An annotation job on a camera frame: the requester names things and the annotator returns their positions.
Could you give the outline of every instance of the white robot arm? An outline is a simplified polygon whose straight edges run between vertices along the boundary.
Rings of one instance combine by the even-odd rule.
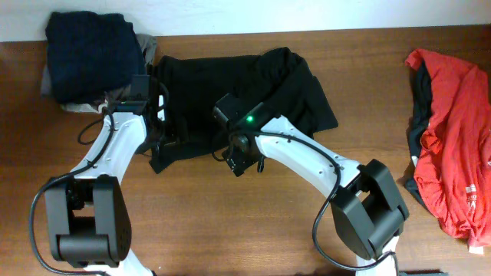
[[[358,265],[369,266],[358,269],[357,274],[397,276],[394,259],[388,258],[391,255],[387,252],[395,250],[409,213],[387,168],[374,161],[361,166],[333,153],[297,130],[287,118],[265,115],[267,109],[261,104],[237,119],[227,116],[224,105],[227,100],[221,99],[213,116],[229,131],[232,148],[223,155],[237,176],[258,161],[259,167],[263,166],[265,157],[284,164],[332,202],[338,235],[357,254]],[[152,112],[156,113],[161,106],[162,98]],[[51,253],[56,260],[84,268],[86,273],[151,276],[154,273],[130,250],[130,221],[119,185],[133,154],[146,141],[149,121],[156,118],[125,111],[124,103],[114,110],[112,119],[105,117],[99,137],[72,171],[84,168],[87,163],[90,168],[45,192]],[[102,156],[92,162],[101,149]],[[361,192],[371,195],[360,202]],[[94,205],[94,218],[74,217],[72,210],[86,204]],[[34,236],[31,241],[38,256]]]

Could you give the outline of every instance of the black cable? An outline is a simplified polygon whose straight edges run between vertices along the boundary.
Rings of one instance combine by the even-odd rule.
[[[267,133],[267,132],[262,132],[262,131],[236,131],[236,132],[230,133],[229,141],[231,141],[231,138],[230,138],[231,136],[239,135],[239,134],[252,134],[255,136],[264,135],[264,136],[280,137],[280,138],[287,139],[287,141],[289,143],[290,143],[290,141],[295,141],[295,142],[298,142],[298,143],[301,143],[303,145],[308,146],[309,148],[313,149],[315,152],[319,153],[320,155],[325,157],[327,160],[329,160],[329,162],[334,167],[334,172],[336,174],[336,182],[335,182],[334,187],[332,188],[331,192],[329,193],[328,197],[326,198],[324,204],[322,205],[321,209],[319,210],[319,213],[317,214],[317,217],[314,220],[314,225],[312,226],[312,240],[314,241],[315,248],[317,249],[317,251],[319,251],[319,253],[322,255],[322,257],[324,257],[326,260],[331,262],[334,266],[336,266],[338,268],[342,268],[344,270],[348,270],[348,271],[363,271],[363,270],[367,270],[367,269],[372,269],[372,268],[378,266],[387,257],[392,256],[394,258],[394,261],[395,261],[395,267],[396,267],[397,275],[399,275],[399,266],[397,263],[396,253],[393,251],[389,251],[389,252],[383,254],[379,259],[377,259],[372,264],[368,264],[368,265],[360,266],[360,267],[355,267],[355,266],[350,266],[350,265],[346,265],[346,264],[341,264],[340,262],[329,257],[324,252],[324,250],[322,250],[321,246],[319,245],[318,240],[317,240],[317,229],[318,229],[319,223],[321,222],[322,216],[324,215],[326,209],[328,208],[329,203],[331,202],[331,200],[336,195],[336,192],[338,191],[339,186],[341,184],[341,167],[339,166],[338,163],[336,163],[336,161],[332,157],[330,157],[322,149],[319,149],[318,147],[314,146],[313,144],[311,144],[307,141],[299,139],[295,136],[290,136],[290,135],[280,134],[280,133]]]
[[[90,145],[90,144],[92,144],[93,142],[95,142],[95,139],[94,139],[94,140],[91,140],[91,141],[88,141],[88,142],[84,142],[84,141],[82,141],[82,135],[84,135],[84,133],[85,133],[85,132],[86,132],[88,129],[90,129],[92,126],[94,126],[94,125],[96,125],[96,124],[98,124],[98,123],[102,122],[102,121],[103,121],[103,119],[104,119],[104,118],[100,118],[99,120],[95,120],[94,122],[89,123],[89,124],[88,124],[86,127],[84,127],[84,128],[83,128],[83,130],[82,130],[82,131],[81,131],[81,132],[78,134],[78,137],[77,137],[77,142],[78,142],[79,144],[81,144],[81,145],[85,145],[85,146],[86,146],[86,145]]]
[[[215,142],[217,140],[217,137],[220,137],[222,136],[223,134],[225,134],[223,131],[220,131],[219,133],[217,133],[213,138],[212,138],[212,157],[214,160],[218,161],[218,162],[223,162],[223,161],[226,161],[227,159],[230,159],[232,157],[232,154],[233,154],[233,142],[232,142],[232,135],[229,135],[229,154],[227,154],[227,157],[225,158],[219,158],[216,154],[215,154]]]
[[[66,180],[72,176],[76,176],[77,174],[82,173],[82,172],[90,169],[103,156],[105,150],[109,146],[110,140],[113,138],[113,134],[114,134],[114,118],[113,118],[113,114],[107,108],[104,108],[104,113],[106,113],[110,118],[110,129],[109,129],[109,135],[107,136],[106,142],[102,146],[101,151],[95,156],[95,158],[92,161],[88,161],[86,166],[84,166],[80,169],[77,169],[73,172],[65,173],[64,175],[61,175],[55,179],[52,179],[48,183],[44,184],[38,190],[38,193],[34,197],[34,200],[32,201],[32,204],[31,204],[31,210],[29,211],[29,222],[28,222],[28,224],[29,224],[29,240],[31,242],[32,251],[34,252],[39,263],[41,263],[41,266],[43,268],[46,268],[46,270],[50,271],[51,273],[62,274],[62,275],[102,275],[102,276],[106,275],[106,272],[104,272],[104,271],[62,271],[62,270],[58,270],[56,268],[53,268],[52,266],[47,264],[46,261],[41,257],[41,254],[39,253],[38,246],[36,245],[36,239],[35,239],[35,234],[34,234],[35,210],[36,210],[36,205],[38,204],[38,201],[41,198],[42,194],[44,192],[46,192],[48,189],[60,184],[62,181]]]

